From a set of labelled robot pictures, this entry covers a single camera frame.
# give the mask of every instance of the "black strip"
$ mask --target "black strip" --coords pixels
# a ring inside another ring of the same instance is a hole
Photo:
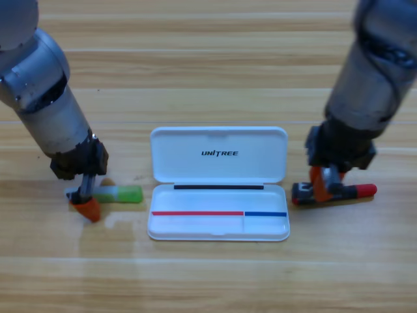
[[[258,185],[174,185],[174,189],[250,189],[263,190],[264,186]]]

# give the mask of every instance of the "wooden table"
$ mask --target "wooden table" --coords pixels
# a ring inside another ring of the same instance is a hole
[[[109,153],[109,177],[142,205],[68,208],[14,112],[0,106],[0,312],[417,312],[417,92],[348,183],[373,201],[297,209],[282,243],[149,239],[149,134],[158,126],[276,125],[287,177],[307,179],[304,140],[322,121],[353,35],[350,0],[40,0],[40,26]]]

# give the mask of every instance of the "red marker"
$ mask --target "red marker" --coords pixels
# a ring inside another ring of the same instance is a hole
[[[377,191],[377,186],[374,184],[344,186],[342,193],[335,194],[329,201],[369,198],[373,197]],[[295,183],[293,185],[292,201],[295,205],[316,204],[313,185],[311,183]]]

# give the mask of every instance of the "marker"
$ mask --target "marker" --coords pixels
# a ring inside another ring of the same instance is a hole
[[[65,189],[65,196],[69,199],[77,188]],[[93,198],[99,203],[140,203],[143,200],[140,186],[96,186],[93,188]]]
[[[330,201],[353,200],[373,197],[378,191],[374,184],[344,186],[341,194],[335,194]],[[295,183],[292,190],[292,202],[294,205],[312,205],[318,203],[314,199],[311,183]]]

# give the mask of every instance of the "open plastic case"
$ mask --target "open plastic case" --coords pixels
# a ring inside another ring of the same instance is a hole
[[[162,127],[151,134],[156,240],[282,241],[290,234],[280,127]]]

